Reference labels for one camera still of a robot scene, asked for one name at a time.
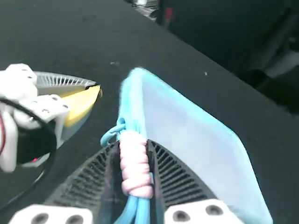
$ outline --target white screw hole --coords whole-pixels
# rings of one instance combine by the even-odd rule
[[[173,216],[173,220],[175,222],[188,222],[191,218],[190,216],[184,211],[176,211]]]
[[[217,205],[209,205],[206,207],[206,212],[210,216],[220,216],[223,214],[223,210]]]
[[[80,215],[74,215],[67,219],[65,224],[83,224],[83,217]]]
[[[45,224],[49,219],[49,215],[47,213],[41,213],[36,215],[32,220],[31,224]]]

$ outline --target black table surface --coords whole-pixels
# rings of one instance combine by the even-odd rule
[[[122,0],[2,0],[0,68],[11,63],[96,80],[104,97],[76,136],[59,149],[47,179],[19,206],[1,214],[1,223],[19,208],[41,203],[100,149],[100,137],[117,118],[120,83],[136,66],[147,68],[234,130],[248,150],[275,223],[298,218],[298,119]],[[1,174],[0,202],[28,186],[38,171]]]

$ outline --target blue drawstring bag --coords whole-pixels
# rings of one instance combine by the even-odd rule
[[[102,145],[123,130],[136,130],[167,148],[244,223],[273,223],[238,136],[145,69],[132,70],[124,80],[116,127]]]
[[[119,144],[108,142],[125,130],[149,139],[148,151],[156,154],[155,162],[150,162],[157,164],[151,200],[127,197],[121,190]],[[45,204],[88,208],[96,224],[161,224],[169,206],[217,198],[245,224],[273,223],[237,135],[147,70],[132,70],[122,83],[116,126],[103,135],[101,144],[105,147],[70,175]],[[167,176],[165,169],[172,174]],[[173,177],[177,173],[186,179],[178,181],[182,175]],[[189,186],[196,186],[192,194]]]

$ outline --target yellow sponge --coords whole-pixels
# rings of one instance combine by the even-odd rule
[[[70,127],[80,121],[92,109],[99,93],[101,94],[102,91],[100,85],[97,85],[87,90],[62,97],[70,108],[70,113],[64,122],[64,126]]]

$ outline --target dark background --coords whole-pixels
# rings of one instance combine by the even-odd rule
[[[296,0],[159,0],[163,23],[172,9],[168,29],[225,69],[240,75],[263,66],[265,53],[283,17],[299,11]],[[279,47],[281,40],[276,40]]]
[[[100,148],[115,124],[119,87],[142,66],[239,135],[252,161],[275,223],[296,223],[297,118],[252,87],[119,0],[3,0],[0,2],[0,68],[26,63],[33,70],[85,77],[104,96],[90,119],[60,149],[48,178],[5,214],[42,203],[54,188]],[[38,170],[0,175],[0,202],[28,186]]]

